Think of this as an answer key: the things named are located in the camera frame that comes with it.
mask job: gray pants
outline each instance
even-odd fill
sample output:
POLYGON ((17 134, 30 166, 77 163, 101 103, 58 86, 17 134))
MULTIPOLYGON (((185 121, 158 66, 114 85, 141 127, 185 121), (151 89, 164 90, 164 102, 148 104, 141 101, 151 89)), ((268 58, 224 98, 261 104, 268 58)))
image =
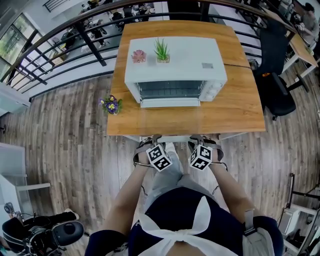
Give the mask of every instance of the gray pants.
POLYGON ((177 153, 174 151, 167 151, 167 153, 172 160, 172 165, 167 169, 156 173, 153 179, 152 188, 148 192, 148 196, 144 203, 144 211, 146 211, 152 203, 164 193, 181 187, 198 191, 212 199, 215 199, 208 190, 193 181, 189 174, 183 174, 183 167, 177 153))

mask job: chair seat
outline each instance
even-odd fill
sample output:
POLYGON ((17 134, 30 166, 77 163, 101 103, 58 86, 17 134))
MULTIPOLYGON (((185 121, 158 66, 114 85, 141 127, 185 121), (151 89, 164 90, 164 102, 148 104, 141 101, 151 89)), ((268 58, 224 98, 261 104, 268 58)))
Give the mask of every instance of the chair seat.
MULTIPOLYGON (((286 82, 281 77, 279 79, 284 87, 287 88, 286 82)), ((285 116, 296 110, 296 103, 290 91, 287 89, 287 95, 284 95, 271 75, 259 79, 257 87, 261 103, 274 116, 285 116)))

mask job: ribbon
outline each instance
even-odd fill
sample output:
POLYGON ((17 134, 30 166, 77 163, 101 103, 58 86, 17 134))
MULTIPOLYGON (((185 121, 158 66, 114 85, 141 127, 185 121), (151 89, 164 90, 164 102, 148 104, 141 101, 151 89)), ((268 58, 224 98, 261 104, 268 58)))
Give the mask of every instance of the ribbon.
POLYGON ((220 244, 195 236, 207 230, 210 219, 211 211, 205 196, 201 198, 196 208, 192 229, 178 231, 160 229, 149 216, 141 214, 139 221, 143 231, 162 240, 140 253, 139 256, 165 256, 177 241, 197 247, 206 256, 236 256, 234 252, 220 244))

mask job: black railing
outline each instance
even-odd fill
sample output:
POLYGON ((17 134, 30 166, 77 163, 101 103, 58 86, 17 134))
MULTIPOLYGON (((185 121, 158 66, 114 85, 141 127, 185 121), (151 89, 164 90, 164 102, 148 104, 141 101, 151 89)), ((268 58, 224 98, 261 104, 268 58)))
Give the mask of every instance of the black railing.
MULTIPOLYGON (((256 8, 252 8, 251 6, 242 4, 242 3, 238 3, 238 2, 230 2, 228 0, 201 0, 201 1, 196 1, 195 2, 200 2, 200 12, 165 12, 165 13, 150 13, 150 14, 143 14, 143 15, 134 15, 134 16, 129 16, 129 17, 124 17, 121 19, 117 19, 117 20, 113 20, 107 23, 103 23, 100 25, 96 25, 93 27, 88 26, 88 28, 85 28, 83 25, 83 22, 88 20, 89 18, 92 18, 96 15, 102 14, 102 13, 106 13, 106 12, 110 12, 112 10, 117 10, 119 8, 123 8, 123 7, 128 7, 128 6, 133 6, 133 5, 137 5, 137 4, 143 4, 143 3, 152 3, 152 2, 156 2, 156 0, 121 0, 121 1, 116 1, 113 3, 109 3, 109 4, 104 4, 101 6, 98 6, 96 8, 94 8, 93 10, 87 11, 85 13, 83 13, 82 15, 79 15, 65 23, 63 23, 62 25, 56 27, 55 29, 53 29, 52 31, 50 31, 49 33, 47 33, 46 35, 44 35, 41 39, 39 39, 36 43, 34 43, 33 45, 31 45, 30 47, 28 47, 26 49, 26 51, 21 54, 19 56, 19 58, 14 62, 14 64, 12 64, 10 66, 10 68, 8 69, 8 71, 3 75, 3 77, 1 78, 1 82, 4 82, 4 80, 9 77, 9 79, 7 79, 6 84, 10 85, 13 80, 20 74, 22 74, 22 78, 19 79, 15 84, 11 84, 11 87, 15 87, 17 84, 21 83, 25 78, 28 78, 28 81, 25 82, 24 84, 19 84, 19 89, 18 91, 21 91, 22 93, 27 92, 28 90, 30 90, 31 88, 39 85, 39 84, 47 84, 47 81, 57 77, 65 72, 86 66, 86 65, 90 65, 93 63, 97 63, 100 62, 100 64, 102 66, 106 65, 106 61, 110 60, 110 59, 114 59, 117 56, 116 55, 112 55, 112 56, 108 56, 108 57, 103 57, 101 55, 101 53, 106 52, 106 51, 110 51, 110 50, 114 50, 117 49, 119 47, 119 45, 114 45, 111 47, 104 47, 102 49, 97 49, 94 45, 95 42, 101 41, 101 40, 105 40, 105 39, 111 39, 111 38, 115 38, 115 37, 120 37, 122 35, 122 33, 116 33, 116 34, 112 34, 112 35, 105 35, 102 36, 100 38, 95 38, 94 40, 91 40, 88 36, 89 32, 93 32, 94 30, 97 29, 103 29, 104 27, 108 27, 111 25, 116 25, 118 27, 123 28, 123 26, 125 24, 128 23, 132 23, 134 22, 134 20, 142 20, 142 19, 148 19, 151 17, 166 17, 166 16, 170 16, 170 17, 194 17, 197 18, 199 21, 206 21, 206 22, 210 22, 210 20, 212 20, 213 18, 218 18, 221 20, 228 20, 228 21, 233 21, 233 22, 237 22, 237 23, 242 23, 244 25, 248 25, 251 26, 253 28, 259 29, 259 30, 263 30, 266 29, 267 25, 268 25, 268 19, 273 19, 273 17, 269 16, 266 12, 256 9, 256 8), (222 5, 222 6, 227 6, 227 7, 231 7, 234 8, 235 10, 242 10, 242 11, 246 11, 247 13, 249 12, 250 15, 252 15, 253 17, 259 17, 261 18, 261 20, 263 21, 261 24, 257 24, 256 22, 248 22, 248 21, 243 21, 240 19, 236 19, 236 18, 232 18, 232 17, 227 17, 227 16, 221 16, 221 15, 213 15, 213 14, 209 14, 209 5, 210 4, 215 4, 215 5, 222 5), (34 58, 33 60, 29 61, 28 64, 24 67, 21 67, 21 63, 24 59, 26 59, 28 57, 28 55, 32 52, 32 51, 37 51, 38 47, 41 46, 43 43, 47 42, 48 40, 50 40, 51 38, 55 37, 58 33, 62 32, 65 29, 69 29, 69 28, 74 28, 74 30, 76 30, 76 33, 74 33, 73 35, 71 35, 70 37, 63 39, 61 41, 59 41, 58 43, 56 43, 55 45, 53 45, 52 47, 50 47, 49 49, 47 49, 46 51, 42 52, 41 54, 39 54, 36 58, 34 58), (45 62, 43 62, 40 65, 34 65, 35 61, 41 57, 44 57, 45 54, 47 54, 48 52, 50 52, 51 50, 57 49, 57 47, 61 46, 62 44, 68 42, 71 39, 75 39, 75 38, 79 38, 81 40, 83 40, 82 43, 77 44, 76 46, 72 46, 70 48, 68 48, 65 51, 62 51, 61 53, 56 54, 55 56, 53 56, 50 59, 46 59, 45 62), (70 57, 68 59, 66 59, 65 61, 63 61, 62 63, 56 64, 54 65, 52 68, 47 69, 47 70, 43 70, 42 67, 48 63, 52 64, 53 61, 59 57, 65 56, 66 54, 73 52, 76 49, 82 48, 84 46, 88 46, 90 49, 90 52, 86 52, 83 54, 79 54, 78 56, 75 57, 70 57), (66 65, 68 63, 72 63, 76 60, 79 60, 81 58, 85 58, 88 56, 95 56, 95 59, 92 60, 90 59, 87 62, 83 62, 81 64, 78 65, 74 65, 72 67, 68 67, 65 68, 64 70, 54 73, 53 75, 46 75, 49 74, 50 72, 54 71, 56 68, 61 67, 63 65, 66 65), (30 70, 27 69, 30 65, 34 65, 34 69, 30 70)), ((290 25, 290 24, 283 24, 286 29, 288 31, 290 31, 290 33, 292 35, 294 35, 296 33, 296 30, 290 25)), ((251 37, 254 39, 259 39, 259 35, 257 34, 249 34, 249 33, 244 33, 241 31, 235 31, 236 34, 238 35, 242 35, 242 36, 246 36, 246 37, 251 37)), ((242 46, 244 47, 249 47, 249 48, 253 48, 253 49, 258 49, 260 50, 261 48, 259 46, 256 45, 252 45, 246 42, 241 42, 242 46)), ((253 53, 247 53, 246 54, 248 56, 254 56, 254 57, 261 57, 257 54, 253 54, 253 53)))
POLYGON ((51 13, 51 11, 58 6, 62 5, 64 2, 69 0, 49 0, 43 6, 51 13))

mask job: gray wood plank floor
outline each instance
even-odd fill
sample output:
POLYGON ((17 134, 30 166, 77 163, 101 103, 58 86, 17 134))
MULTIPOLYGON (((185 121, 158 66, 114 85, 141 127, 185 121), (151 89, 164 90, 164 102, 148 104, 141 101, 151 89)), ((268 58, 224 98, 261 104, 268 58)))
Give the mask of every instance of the gray wood plank floor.
MULTIPOLYGON (((292 84, 302 64, 290 68, 283 78, 292 84)), ((108 117, 98 98, 110 90, 112 76, 102 76, 58 88, 36 97, 21 113, 0 118, 7 132, 0 142, 25 147, 28 183, 50 182, 51 187, 31 191, 37 214, 51 215, 71 208, 81 216, 88 232, 101 228, 103 220, 133 170, 132 156, 137 143, 106 134, 108 117)), ((312 73, 305 78, 310 92, 293 91, 295 112, 272 121, 266 111, 266 132, 252 132, 221 141, 224 161, 230 173, 245 188, 263 213, 278 218, 286 204, 289 173, 296 174, 295 187, 301 192, 318 181, 320 167, 319 81, 312 73)), ((209 191, 217 182, 210 171, 197 172, 187 165, 187 145, 175 145, 184 172, 209 191)), ((155 171, 143 185, 151 186, 155 171)), ((140 193, 137 211, 145 196, 140 193)), ((304 204, 303 198, 294 201, 304 204)), ((65 255, 83 255, 88 238, 68 247, 65 255)))

